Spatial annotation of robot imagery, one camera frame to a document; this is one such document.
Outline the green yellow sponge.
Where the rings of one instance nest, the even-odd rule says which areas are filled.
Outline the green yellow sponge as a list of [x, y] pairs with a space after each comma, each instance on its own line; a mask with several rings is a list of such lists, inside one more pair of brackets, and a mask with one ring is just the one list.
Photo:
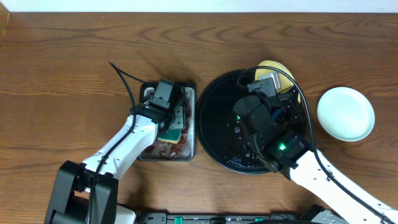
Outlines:
[[158, 140], [171, 144], [177, 144], [180, 140], [181, 134], [182, 132], [180, 129], [170, 129], [166, 133], [160, 134]]

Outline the yellow plate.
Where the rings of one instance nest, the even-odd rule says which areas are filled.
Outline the yellow plate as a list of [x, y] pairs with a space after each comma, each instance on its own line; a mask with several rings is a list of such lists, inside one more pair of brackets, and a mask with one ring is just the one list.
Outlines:
[[[292, 75], [292, 73], [287, 69], [287, 67], [285, 67], [284, 65], [282, 65], [279, 62], [276, 61], [272, 61], [272, 60], [265, 60], [263, 62], [261, 62], [259, 64], [259, 66], [266, 66], [266, 67], [273, 67], [276, 68], [280, 71], [283, 71], [284, 73], [286, 73], [289, 77], [291, 77], [292, 79], [294, 79], [294, 76]], [[273, 70], [270, 69], [257, 69], [255, 71], [255, 80], [260, 80], [263, 78], [264, 75], [272, 73]], [[277, 90], [278, 94], [282, 94], [282, 93], [287, 93], [289, 90], [291, 90], [292, 88], [295, 89], [294, 84], [283, 74], [279, 73], [279, 85], [280, 88]]]

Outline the pale green plate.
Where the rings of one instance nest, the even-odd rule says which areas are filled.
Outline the pale green plate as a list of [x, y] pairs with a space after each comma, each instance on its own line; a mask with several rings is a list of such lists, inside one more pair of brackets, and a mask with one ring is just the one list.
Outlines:
[[318, 102], [317, 117], [330, 136], [346, 142], [366, 138], [375, 124], [370, 101], [359, 91], [348, 87], [326, 91]]

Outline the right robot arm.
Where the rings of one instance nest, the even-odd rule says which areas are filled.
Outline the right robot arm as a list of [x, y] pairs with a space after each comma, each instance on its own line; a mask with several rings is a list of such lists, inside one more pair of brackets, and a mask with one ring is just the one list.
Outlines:
[[244, 96], [233, 106], [256, 156], [271, 172], [307, 189], [348, 223], [397, 223], [397, 210], [347, 178], [290, 128], [293, 107], [276, 91]]

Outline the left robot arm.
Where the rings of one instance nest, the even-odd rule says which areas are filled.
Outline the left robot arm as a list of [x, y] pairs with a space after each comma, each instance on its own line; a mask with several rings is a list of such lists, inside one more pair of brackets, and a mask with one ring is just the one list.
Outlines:
[[136, 212], [118, 204], [119, 181], [142, 152], [157, 141], [188, 142], [179, 159], [195, 151], [195, 86], [161, 80], [142, 85], [122, 128], [81, 163], [66, 161], [57, 172], [45, 223], [134, 223]]

